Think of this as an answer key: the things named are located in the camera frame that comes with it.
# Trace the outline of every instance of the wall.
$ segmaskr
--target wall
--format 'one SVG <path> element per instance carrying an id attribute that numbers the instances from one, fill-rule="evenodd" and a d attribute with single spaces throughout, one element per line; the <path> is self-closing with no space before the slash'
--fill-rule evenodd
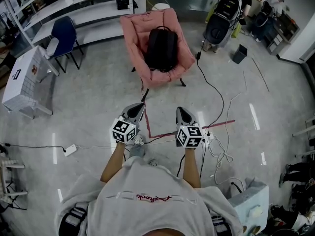
<path id="1" fill-rule="evenodd" d="M 294 62 L 301 63 L 299 58 L 307 51 L 310 45 L 315 41 L 315 39 L 308 38 L 307 43 L 304 44 L 304 39 L 306 36 L 313 35 L 315 28 L 311 28 L 308 23 L 313 19 L 315 12 L 315 0 L 284 0 L 284 5 L 290 8 L 290 11 L 286 13 L 295 20 L 296 24 L 299 26 L 300 31 L 296 37 L 292 40 L 292 44 L 287 46 L 280 52 L 279 56 L 283 59 L 291 60 Z"/>

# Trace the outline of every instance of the gray floor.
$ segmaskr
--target gray floor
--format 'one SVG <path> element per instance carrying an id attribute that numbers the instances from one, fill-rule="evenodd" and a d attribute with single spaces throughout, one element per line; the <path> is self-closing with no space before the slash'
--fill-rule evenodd
<path id="1" fill-rule="evenodd" d="M 186 40 L 195 54 L 200 50 L 203 23 L 181 22 Z M 231 60 L 239 44 L 248 48 L 248 57 L 239 65 Z M 141 81 L 137 73 L 131 73 L 132 64 L 126 51 L 123 38 L 110 39 L 84 47 L 85 55 L 81 69 L 73 62 L 67 64 L 67 73 L 54 77 L 49 74 L 38 86 L 45 92 L 46 105 L 54 114 L 48 116 L 35 113 L 31 120 L 18 114 L 9 114 L 0 107 L 0 141 L 26 146 L 72 144 L 82 147 L 111 147 L 109 128 L 122 109 L 141 99 Z M 75 51 L 77 59 L 81 58 Z M 268 84 L 268 92 L 253 57 L 259 65 Z M 230 100 L 227 125 L 230 135 L 228 153 L 234 162 L 223 161 L 217 173 L 217 180 L 228 177 L 256 176 L 270 187 L 270 203 L 287 205 L 291 184 L 278 188 L 278 180 L 286 163 L 297 160 L 294 154 L 306 151 L 306 137 L 293 138 L 294 131 L 302 129 L 304 120 L 313 115 L 314 98 L 300 66 L 279 61 L 267 53 L 263 43 L 256 43 L 251 37 L 239 35 L 232 39 L 218 54 L 203 52 L 199 61 L 209 82 L 223 94 L 225 108 L 218 122 L 225 122 Z M 216 91 L 208 86 L 195 63 L 183 76 L 187 84 L 184 88 L 179 81 L 152 89 L 146 100 L 146 110 L 151 135 L 174 131 L 175 110 L 178 106 L 188 108 L 199 117 L 199 121 L 209 124 L 221 111 L 222 102 Z M 253 122 L 250 109 L 253 105 L 260 129 Z M 148 138 L 145 118 L 141 133 Z M 227 133 L 224 125 L 211 128 L 211 131 L 226 147 Z M 174 137 L 157 140 L 163 142 Z M 212 145 L 214 153 L 220 153 L 217 144 Z M 60 149 L 31 149 L 9 147 L 11 158 L 21 160 L 26 168 L 19 170 L 19 186 L 29 191 L 21 197 L 19 204 L 27 211 L 7 210 L 4 217 L 17 231 L 25 236 L 52 236 L 54 215 L 60 198 L 84 173 L 95 177 L 101 175 L 112 149 L 79 149 L 65 157 Z M 176 148 L 175 142 L 165 142 L 146 146 L 148 156 L 154 156 L 161 165 L 176 174 L 179 161 L 184 154 Z M 202 148 L 196 150 L 198 167 L 201 166 Z M 202 186 L 215 185 L 214 172 L 216 158 L 207 151 L 202 173 Z M 219 185 L 228 197 L 229 182 Z"/>

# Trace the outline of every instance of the metal rack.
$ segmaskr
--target metal rack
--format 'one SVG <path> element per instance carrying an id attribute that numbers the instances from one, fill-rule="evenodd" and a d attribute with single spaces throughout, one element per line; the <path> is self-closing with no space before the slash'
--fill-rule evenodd
<path id="1" fill-rule="evenodd" d="M 42 20 L 53 15 L 54 13 L 61 11 L 71 5 L 81 3 L 87 0 L 58 0 L 52 3 L 51 5 L 44 7 L 38 12 L 36 12 L 32 6 L 32 2 L 35 0 L 28 0 L 16 11 L 14 11 L 10 0 L 4 0 L 4 1 L 16 25 L 18 26 L 19 30 L 21 31 L 25 39 L 28 41 L 28 43 L 32 47 L 35 47 L 36 45 L 38 45 L 39 42 L 43 40 L 44 38 L 46 37 L 50 38 L 54 22 L 60 17 L 69 16 L 73 20 L 77 28 L 77 35 L 78 35 L 77 40 L 80 45 L 83 45 L 83 44 L 91 43 L 94 41 L 123 35 L 123 30 L 120 25 L 119 19 L 113 18 L 113 17 L 134 13 L 133 0 L 129 0 L 128 9 L 124 9 L 124 10 L 118 10 L 116 7 L 116 1 L 112 0 L 112 1 L 100 2 L 93 5 L 89 5 L 87 7 L 75 9 L 71 12 L 68 12 L 58 18 L 52 19 L 43 24 Z M 25 27 L 23 27 L 20 24 L 17 16 L 28 5 L 31 5 L 34 15 L 31 17 L 28 24 Z M 103 20 L 103 21 L 96 22 L 96 23 L 92 22 L 96 20 Z M 37 32 L 37 34 L 35 35 L 35 37 L 31 38 L 27 34 L 27 30 L 32 28 L 38 23 L 41 24 L 41 27 L 39 31 Z M 51 38 L 50 43 L 47 47 L 48 56 L 51 56 L 54 53 L 57 44 L 58 44 L 58 40 L 55 38 Z"/>

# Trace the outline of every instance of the black chair leg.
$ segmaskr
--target black chair leg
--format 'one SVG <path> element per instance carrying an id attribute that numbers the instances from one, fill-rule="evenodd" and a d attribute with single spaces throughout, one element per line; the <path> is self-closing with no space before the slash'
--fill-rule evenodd
<path id="1" fill-rule="evenodd" d="M 144 100 L 146 99 L 148 92 L 149 92 L 149 89 L 146 90 L 146 93 L 142 97 L 142 100 L 141 100 L 142 102 L 144 102 Z"/>
<path id="2" fill-rule="evenodd" d="M 74 62 L 75 65 L 77 66 L 78 70 L 80 70 L 80 68 L 79 68 L 77 62 L 75 61 L 74 56 L 72 55 L 72 53 L 70 53 L 70 56 L 71 56 L 71 58 L 73 59 L 73 62 Z"/>
<path id="3" fill-rule="evenodd" d="M 184 81 L 182 80 L 182 78 L 180 78 L 179 80 L 181 81 L 182 86 L 183 86 L 183 87 L 185 87 L 185 86 L 186 86 L 186 84 L 184 83 Z"/>
<path id="4" fill-rule="evenodd" d="M 60 64 L 60 62 L 58 61 L 57 58 L 55 58 L 55 61 L 57 62 L 57 64 L 58 64 L 59 67 L 61 68 L 61 70 L 65 73 L 65 70 L 64 70 L 63 66 Z"/>
<path id="5" fill-rule="evenodd" d="M 76 40 L 75 42 L 77 43 L 77 46 L 78 46 L 80 52 L 82 53 L 82 55 L 84 55 L 84 53 L 82 52 L 81 46 L 79 45 L 78 41 Z"/>

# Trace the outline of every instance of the baseboard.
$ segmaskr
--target baseboard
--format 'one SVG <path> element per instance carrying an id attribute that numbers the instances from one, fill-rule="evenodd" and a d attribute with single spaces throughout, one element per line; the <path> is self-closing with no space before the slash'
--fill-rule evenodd
<path id="1" fill-rule="evenodd" d="M 278 58 L 279 60 L 286 61 L 286 62 L 290 62 L 290 63 L 293 63 L 293 64 L 297 64 L 297 65 L 300 65 L 300 64 L 301 64 L 301 63 L 299 63 L 299 62 L 291 61 L 291 60 L 288 60 L 288 59 L 283 59 L 283 58 L 281 58 L 281 57 L 279 56 L 279 54 L 277 54 L 277 58 Z"/>

